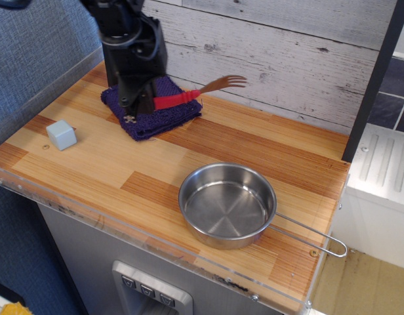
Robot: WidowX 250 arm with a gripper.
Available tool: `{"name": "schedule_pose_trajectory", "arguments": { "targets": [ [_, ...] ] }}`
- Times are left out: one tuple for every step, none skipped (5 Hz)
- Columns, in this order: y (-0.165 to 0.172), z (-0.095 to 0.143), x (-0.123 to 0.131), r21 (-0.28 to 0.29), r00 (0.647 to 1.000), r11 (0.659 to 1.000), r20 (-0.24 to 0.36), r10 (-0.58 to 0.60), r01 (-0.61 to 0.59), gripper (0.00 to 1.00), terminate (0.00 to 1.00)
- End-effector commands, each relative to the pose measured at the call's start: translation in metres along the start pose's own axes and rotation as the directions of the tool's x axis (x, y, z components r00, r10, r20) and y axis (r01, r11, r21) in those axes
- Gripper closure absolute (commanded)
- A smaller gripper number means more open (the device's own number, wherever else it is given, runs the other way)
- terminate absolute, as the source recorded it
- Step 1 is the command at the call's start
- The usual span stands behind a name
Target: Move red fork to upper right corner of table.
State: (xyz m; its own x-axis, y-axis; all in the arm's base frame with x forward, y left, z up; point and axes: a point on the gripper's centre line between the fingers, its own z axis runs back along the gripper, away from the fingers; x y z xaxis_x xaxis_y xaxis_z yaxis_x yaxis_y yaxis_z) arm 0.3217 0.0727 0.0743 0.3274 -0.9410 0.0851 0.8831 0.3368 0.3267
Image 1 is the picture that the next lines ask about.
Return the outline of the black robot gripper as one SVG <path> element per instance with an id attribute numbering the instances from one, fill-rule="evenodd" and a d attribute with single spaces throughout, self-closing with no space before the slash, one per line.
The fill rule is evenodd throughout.
<path id="1" fill-rule="evenodd" d="M 143 1 L 82 1 L 102 42 L 108 84 L 118 84 L 126 116 L 152 114 L 156 80 L 166 75 L 167 49 L 158 19 L 146 16 Z"/>

